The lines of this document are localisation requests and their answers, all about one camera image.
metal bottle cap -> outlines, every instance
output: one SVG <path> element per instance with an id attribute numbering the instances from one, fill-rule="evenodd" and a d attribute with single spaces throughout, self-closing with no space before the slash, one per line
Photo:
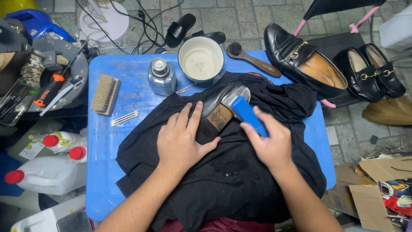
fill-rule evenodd
<path id="1" fill-rule="evenodd" d="M 165 79 L 169 76 L 170 68 L 162 58 L 156 58 L 152 61 L 152 72 L 157 79 Z"/>

maroon pants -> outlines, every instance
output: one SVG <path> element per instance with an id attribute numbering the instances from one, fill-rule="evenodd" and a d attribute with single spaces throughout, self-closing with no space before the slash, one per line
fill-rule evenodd
<path id="1" fill-rule="evenodd" d="M 235 221 L 228 218 L 214 218 L 205 222 L 199 232 L 275 232 L 274 224 Z M 179 220 L 167 220 L 160 232 L 185 232 Z"/>

orange screwdriver handle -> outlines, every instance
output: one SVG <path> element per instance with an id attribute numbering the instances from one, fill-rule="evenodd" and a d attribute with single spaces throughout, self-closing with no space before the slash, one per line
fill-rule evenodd
<path id="1" fill-rule="evenodd" d="M 40 107 L 47 106 L 57 95 L 57 92 L 64 84 L 64 77 L 59 74 L 53 74 L 53 80 L 42 89 L 33 101 L 35 105 Z"/>

shoe pair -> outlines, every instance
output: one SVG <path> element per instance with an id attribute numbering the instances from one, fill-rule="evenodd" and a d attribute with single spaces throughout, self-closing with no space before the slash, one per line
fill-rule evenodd
<path id="1" fill-rule="evenodd" d="M 340 51 L 333 61 L 348 80 L 348 90 L 362 100 L 378 102 L 383 96 L 397 98 L 406 92 L 392 62 L 373 43 Z"/>
<path id="2" fill-rule="evenodd" d="M 318 99 L 336 97 L 348 87 L 344 75 L 316 51 L 316 46 L 296 38 L 279 25 L 268 25 L 264 40 L 270 62 L 285 76 L 317 91 Z"/>

straw broom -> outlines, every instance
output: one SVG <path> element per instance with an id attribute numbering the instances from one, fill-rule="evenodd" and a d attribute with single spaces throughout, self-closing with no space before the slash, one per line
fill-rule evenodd
<path id="1" fill-rule="evenodd" d="M 382 125 L 412 125 L 412 103 L 406 96 L 384 97 L 377 103 L 369 103 L 362 118 Z"/>

